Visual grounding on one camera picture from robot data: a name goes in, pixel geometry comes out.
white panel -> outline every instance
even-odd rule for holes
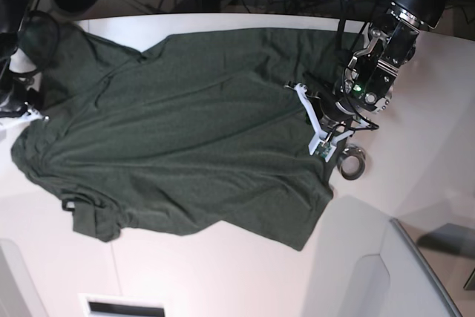
[[[312,273],[301,317],[335,317],[358,261],[377,255],[389,217],[353,197],[334,200],[318,222]]]
[[[0,239],[18,246],[49,317],[84,317],[80,293],[120,294],[111,245],[72,223],[47,192],[0,197]]]
[[[14,279],[12,283],[15,285],[15,289],[12,289],[12,291],[15,290],[19,292],[19,295],[16,296],[15,299],[23,300],[33,317],[47,317],[45,307],[31,280],[30,273],[24,263],[20,249],[12,241],[0,240],[0,254],[4,256],[4,262],[7,264],[6,267]]]
[[[0,247],[0,317],[32,317]]]
[[[365,255],[355,264],[338,317],[378,317],[390,289],[389,272],[380,255]]]
[[[299,314],[313,244],[296,252],[227,223],[186,237],[125,229],[114,241],[124,295],[162,302],[167,317]]]
[[[439,297],[435,284],[421,269],[393,226],[390,226],[384,236],[381,257],[391,277],[390,294],[381,317],[452,316]]]

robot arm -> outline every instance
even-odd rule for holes
[[[379,128],[361,113],[377,114],[390,104],[399,69],[416,51],[421,25],[435,27],[448,0],[390,1],[388,12],[368,28],[368,46],[353,53],[342,78],[331,88],[332,95],[320,91],[318,99],[308,98],[312,106],[307,105],[305,109],[309,117],[318,118],[319,124],[313,125],[316,134],[312,143],[319,136],[313,151],[326,161],[335,151],[336,138]],[[299,85],[287,87],[301,91]]]
[[[40,96],[9,69],[34,0],[0,0],[0,118],[38,119]]]

table surface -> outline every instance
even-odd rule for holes
[[[336,30],[338,20],[193,14],[97,19],[80,25],[94,35],[146,50],[173,33],[250,27]],[[360,27],[358,22],[348,22],[346,31],[358,32]],[[469,115],[475,113],[471,68],[474,58],[473,42],[421,33],[416,55],[396,80],[391,104],[372,118],[381,129],[357,133],[351,139],[368,153],[367,172],[357,181],[346,181],[334,172],[330,184],[336,200],[353,196],[386,215],[407,215],[447,199],[447,195],[434,197],[424,190],[414,197],[413,190],[432,172],[431,164],[442,151],[449,153],[447,160],[459,160],[460,151],[471,150],[471,141],[463,138],[475,134],[474,116]],[[72,233],[71,217],[61,211],[56,198],[27,181],[11,163],[9,149],[20,131],[8,131],[7,138],[0,143],[0,238],[20,246],[51,317],[81,316],[77,311],[71,312],[71,306],[77,304],[78,286],[82,293],[141,298],[159,295],[171,306],[170,316],[300,316],[305,311],[306,296],[324,293],[325,284],[310,281],[316,257],[324,254],[318,250],[320,223],[302,252],[227,223],[183,238],[124,229],[122,237],[112,244]],[[465,155],[458,162],[459,168],[475,172],[472,158]],[[448,172],[445,176],[452,179],[450,184],[455,187],[469,185],[466,175],[451,176]],[[444,192],[448,184],[442,180],[440,184],[444,186],[439,190]],[[25,228],[30,223],[36,228]],[[67,244],[69,251],[58,251],[57,241]],[[38,244],[47,248],[40,253]],[[96,261],[85,269],[77,255],[95,255]],[[76,269],[71,271],[61,263],[50,267],[48,261],[57,262],[58,256],[76,261]],[[90,277],[94,273],[114,275],[110,265],[119,272],[122,283],[117,278],[104,278],[98,283]],[[68,271],[71,280],[77,280],[64,281],[64,271]],[[61,301],[52,292],[45,292],[54,290],[53,281],[61,286],[56,288],[62,294]],[[210,295],[212,304],[207,302]]]

